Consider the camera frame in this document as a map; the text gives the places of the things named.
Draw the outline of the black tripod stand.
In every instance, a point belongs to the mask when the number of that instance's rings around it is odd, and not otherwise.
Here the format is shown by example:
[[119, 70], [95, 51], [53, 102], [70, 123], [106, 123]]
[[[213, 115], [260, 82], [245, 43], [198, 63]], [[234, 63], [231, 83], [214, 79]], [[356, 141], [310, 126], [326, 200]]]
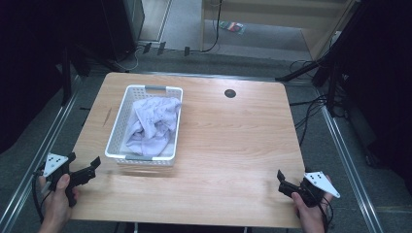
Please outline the black tripod stand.
[[284, 77], [276, 78], [276, 81], [286, 83], [309, 71], [317, 69], [312, 79], [312, 84], [314, 86], [322, 86], [326, 81], [329, 81], [326, 95], [326, 109], [330, 114], [335, 116], [335, 90], [337, 81], [342, 75], [343, 55], [348, 49], [350, 41], [355, 37], [356, 31], [361, 28], [362, 18], [370, 8], [372, 1], [373, 0], [361, 0], [358, 3], [354, 14], [343, 28], [340, 36], [319, 59], [312, 61], [308, 65]]

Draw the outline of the person's right hand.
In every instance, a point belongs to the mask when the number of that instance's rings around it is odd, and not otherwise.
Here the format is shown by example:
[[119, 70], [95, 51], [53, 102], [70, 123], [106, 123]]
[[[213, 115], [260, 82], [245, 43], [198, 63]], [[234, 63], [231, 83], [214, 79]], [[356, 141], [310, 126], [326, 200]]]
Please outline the person's right hand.
[[292, 193], [294, 211], [299, 218], [303, 233], [326, 233], [326, 213], [332, 198], [333, 196], [326, 192], [320, 207], [309, 208], [297, 192]]

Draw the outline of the white perforated plastic basket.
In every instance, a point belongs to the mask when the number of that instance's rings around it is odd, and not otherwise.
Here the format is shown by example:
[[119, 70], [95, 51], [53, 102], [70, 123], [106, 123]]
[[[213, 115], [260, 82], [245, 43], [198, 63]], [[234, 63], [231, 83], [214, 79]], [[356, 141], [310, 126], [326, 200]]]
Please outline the white perforated plastic basket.
[[118, 115], [112, 128], [105, 155], [115, 159], [118, 164], [134, 164], [141, 166], [173, 166], [176, 157], [181, 109], [178, 112], [177, 130], [159, 156], [149, 157], [132, 152], [126, 146], [125, 132], [132, 114], [134, 101], [149, 97], [175, 97], [183, 103], [183, 90], [180, 87], [164, 85], [131, 84], [124, 92]]

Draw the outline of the metal floor rail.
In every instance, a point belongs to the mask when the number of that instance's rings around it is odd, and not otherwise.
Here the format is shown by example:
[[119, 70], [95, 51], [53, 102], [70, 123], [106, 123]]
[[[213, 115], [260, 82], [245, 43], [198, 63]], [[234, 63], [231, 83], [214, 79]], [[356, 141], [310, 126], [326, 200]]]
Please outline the metal floor rail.
[[0, 216], [0, 233], [11, 233], [17, 217], [19, 216], [28, 196], [30, 195], [33, 172], [43, 163], [46, 156], [54, 146], [57, 135], [60, 133], [63, 124], [65, 123], [74, 106], [74, 103], [76, 102], [76, 98], [82, 84], [83, 79], [77, 75], [71, 85], [73, 89], [72, 96], [68, 98], [67, 102], [63, 106], [58, 105], [58, 111], [53, 116], [53, 121], [48, 128], [46, 135], [40, 142], [40, 146], [30, 157], [30, 163], [27, 165], [27, 168], [23, 170], [23, 176], [19, 180], [17, 188], [11, 195], [5, 210]]
[[380, 222], [379, 217], [376, 214], [376, 210], [366, 188], [361, 180], [360, 174], [356, 165], [352, 159], [350, 151], [345, 143], [345, 140], [341, 134], [340, 128], [335, 118], [330, 113], [332, 104], [334, 103], [334, 97], [331, 94], [326, 95], [326, 105], [323, 107], [323, 116], [326, 121], [326, 125], [330, 132], [331, 138], [336, 146], [339, 157], [341, 159], [343, 168], [354, 192], [354, 196], [357, 200], [360, 212], [363, 216], [364, 222], [369, 233], [384, 233], [384, 229]]

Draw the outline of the colourful packet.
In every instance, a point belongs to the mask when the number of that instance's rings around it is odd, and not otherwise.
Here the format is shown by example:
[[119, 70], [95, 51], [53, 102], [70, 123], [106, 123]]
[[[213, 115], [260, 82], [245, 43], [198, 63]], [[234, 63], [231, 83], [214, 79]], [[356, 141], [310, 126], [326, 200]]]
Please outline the colourful packet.
[[245, 26], [242, 23], [233, 21], [221, 21], [219, 27], [223, 30], [237, 34], [243, 34], [245, 31]]

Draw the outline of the light wooden shelf unit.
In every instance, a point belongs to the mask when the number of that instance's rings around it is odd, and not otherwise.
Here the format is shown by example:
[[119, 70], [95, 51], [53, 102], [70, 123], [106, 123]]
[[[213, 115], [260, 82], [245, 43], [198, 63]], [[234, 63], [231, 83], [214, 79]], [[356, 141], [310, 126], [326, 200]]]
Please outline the light wooden shelf unit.
[[328, 49], [336, 31], [353, 15], [358, 0], [201, 0], [200, 47], [204, 21], [221, 12], [221, 20], [300, 28], [313, 59]]

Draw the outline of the white cloth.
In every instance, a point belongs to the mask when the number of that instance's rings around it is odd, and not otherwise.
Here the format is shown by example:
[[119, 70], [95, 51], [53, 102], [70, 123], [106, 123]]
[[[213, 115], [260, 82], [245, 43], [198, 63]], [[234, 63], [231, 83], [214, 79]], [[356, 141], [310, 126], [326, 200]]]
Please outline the white cloth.
[[127, 123], [126, 146], [143, 156], [159, 156], [177, 130], [181, 101], [175, 97], [149, 97], [134, 101]]

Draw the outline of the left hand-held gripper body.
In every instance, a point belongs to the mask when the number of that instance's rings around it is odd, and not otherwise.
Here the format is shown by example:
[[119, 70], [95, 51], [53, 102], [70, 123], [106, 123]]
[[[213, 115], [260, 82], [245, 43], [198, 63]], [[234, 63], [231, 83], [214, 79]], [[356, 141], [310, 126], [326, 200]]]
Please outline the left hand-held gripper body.
[[34, 172], [35, 175], [43, 176], [47, 185], [45, 191], [55, 191], [57, 182], [62, 175], [68, 174], [70, 176], [70, 183], [66, 188], [66, 196], [69, 201], [69, 207], [73, 208], [77, 204], [75, 195], [72, 189], [78, 185], [88, 183], [95, 178], [95, 170], [90, 167], [85, 167], [79, 171], [71, 172], [67, 163], [67, 155], [58, 155], [49, 153], [45, 162]]

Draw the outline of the black upright stand post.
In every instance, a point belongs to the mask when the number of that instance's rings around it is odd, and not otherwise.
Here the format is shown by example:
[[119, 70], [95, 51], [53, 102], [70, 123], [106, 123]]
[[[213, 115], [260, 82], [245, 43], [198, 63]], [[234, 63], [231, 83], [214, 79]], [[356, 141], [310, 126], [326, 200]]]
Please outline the black upright stand post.
[[70, 72], [70, 60], [69, 60], [69, 53], [68, 49], [64, 48], [62, 51], [62, 89], [63, 89], [63, 97], [62, 97], [62, 106], [65, 106], [72, 95], [72, 85], [71, 85], [71, 72]]

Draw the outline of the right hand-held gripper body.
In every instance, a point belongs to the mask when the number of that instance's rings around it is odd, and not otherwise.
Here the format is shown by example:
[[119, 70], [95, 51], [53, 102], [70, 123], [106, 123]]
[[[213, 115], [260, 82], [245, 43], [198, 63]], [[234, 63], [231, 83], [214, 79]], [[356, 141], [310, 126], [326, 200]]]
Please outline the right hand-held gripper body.
[[335, 198], [340, 197], [340, 193], [323, 172], [305, 173], [300, 185], [284, 181], [279, 184], [278, 190], [288, 197], [297, 192], [309, 208], [318, 206], [326, 192]]

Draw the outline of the person's left hand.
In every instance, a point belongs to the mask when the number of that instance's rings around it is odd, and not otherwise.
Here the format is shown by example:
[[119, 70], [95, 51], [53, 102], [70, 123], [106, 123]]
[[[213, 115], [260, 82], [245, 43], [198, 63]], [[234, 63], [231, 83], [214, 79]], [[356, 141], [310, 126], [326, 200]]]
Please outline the person's left hand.
[[69, 201], [66, 196], [66, 188], [70, 183], [70, 176], [64, 174], [57, 182], [55, 191], [45, 200], [45, 215], [42, 224], [64, 226], [72, 215], [72, 209], [69, 207]]

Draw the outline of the black cabinet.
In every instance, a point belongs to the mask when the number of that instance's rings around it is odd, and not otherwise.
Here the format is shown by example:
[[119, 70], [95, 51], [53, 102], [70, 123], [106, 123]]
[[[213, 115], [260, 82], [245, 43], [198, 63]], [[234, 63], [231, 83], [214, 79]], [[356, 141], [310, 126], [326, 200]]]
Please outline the black cabinet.
[[145, 20], [142, 0], [101, 0], [101, 3], [113, 58], [122, 61], [137, 49]]

